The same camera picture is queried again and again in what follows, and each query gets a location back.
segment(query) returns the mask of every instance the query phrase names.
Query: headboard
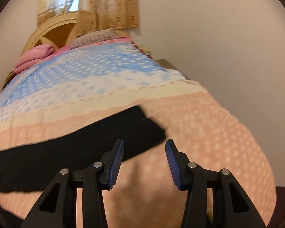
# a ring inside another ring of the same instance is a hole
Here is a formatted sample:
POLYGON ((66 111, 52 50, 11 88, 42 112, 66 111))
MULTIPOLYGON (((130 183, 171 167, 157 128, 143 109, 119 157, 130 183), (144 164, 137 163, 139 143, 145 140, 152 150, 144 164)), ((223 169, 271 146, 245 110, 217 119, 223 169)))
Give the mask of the headboard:
MULTIPOLYGON (((45 21, 30 36, 22 50, 22 54, 41 44, 51 44, 56 50, 71 44, 76 39, 77 14, 78 11, 61 13, 45 21)), ((116 33, 130 37, 124 30, 116 30, 116 33)))

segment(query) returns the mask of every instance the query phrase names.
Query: black clamp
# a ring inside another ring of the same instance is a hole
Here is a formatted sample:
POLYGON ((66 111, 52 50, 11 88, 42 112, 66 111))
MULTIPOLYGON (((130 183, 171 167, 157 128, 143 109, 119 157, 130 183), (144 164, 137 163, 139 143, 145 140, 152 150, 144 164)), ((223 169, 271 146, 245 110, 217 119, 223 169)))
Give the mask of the black clamp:
POLYGON ((84 227, 107 228, 102 190, 116 184, 124 142, 118 139, 111 152, 84 170, 60 170, 41 194, 21 228, 76 228, 77 188, 83 188, 84 227))
POLYGON ((204 170, 179 152, 173 140, 166 142, 165 150, 174 184, 180 191, 188 191, 181 228, 266 228, 229 170, 204 170), (213 189, 212 224, 206 223, 207 188, 213 189))

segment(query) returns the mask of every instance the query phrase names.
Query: folded pink blanket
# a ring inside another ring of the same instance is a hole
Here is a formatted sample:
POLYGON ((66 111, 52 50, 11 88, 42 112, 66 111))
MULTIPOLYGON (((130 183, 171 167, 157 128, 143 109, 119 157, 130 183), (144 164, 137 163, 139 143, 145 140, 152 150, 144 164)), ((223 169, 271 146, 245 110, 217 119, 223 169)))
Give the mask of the folded pink blanket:
POLYGON ((24 64, 20 65, 19 67, 14 69, 14 73, 18 74, 28 68, 30 68, 31 66, 35 65, 37 62, 39 62, 40 60, 42 60, 42 58, 38 58, 38 59, 34 59, 28 62, 25 62, 24 64))
POLYGON ((25 52, 15 64, 15 69, 20 65, 35 59, 43 59, 53 54, 55 49, 49 44, 38 45, 25 52))
POLYGON ((46 58, 43 58, 40 62, 51 60, 54 56, 60 55, 66 51, 69 51, 71 49, 71 45, 66 45, 58 50, 56 50, 53 54, 49 55, 46 58))

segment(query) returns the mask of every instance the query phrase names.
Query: black fabric strip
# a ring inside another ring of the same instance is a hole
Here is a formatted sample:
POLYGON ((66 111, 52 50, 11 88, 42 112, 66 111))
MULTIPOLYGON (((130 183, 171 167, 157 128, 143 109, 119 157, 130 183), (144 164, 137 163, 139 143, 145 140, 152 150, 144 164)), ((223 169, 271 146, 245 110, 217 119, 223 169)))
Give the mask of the black fabric strip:
POLYGON ((165 131, 134 106, 61 138, 0 151, 0 191, 42 191, 60 169, 86 168, 117 139, 125 142, 127 160, 165 138, 165 131))

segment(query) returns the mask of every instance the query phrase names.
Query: white wall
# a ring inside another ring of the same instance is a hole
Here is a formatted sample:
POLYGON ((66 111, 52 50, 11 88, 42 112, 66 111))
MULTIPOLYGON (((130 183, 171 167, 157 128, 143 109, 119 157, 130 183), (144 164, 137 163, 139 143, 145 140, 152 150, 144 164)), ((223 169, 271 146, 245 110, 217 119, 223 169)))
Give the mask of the white wall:
POLYGON ((278 0, 170 0, 167 60, 254 134, 285 185, 285 9, 278 0))
POLYGON ((0 92, 37 27, 36 11, 36 0, 10 0, 0 14, 0 92))
MULTIPOLYGON (((139 0, 130 30, 248 126, 285 184, 285 9, 278 0, 139 0)), ((36 0, 0 14, 0 90, 36 28, 36 0)))

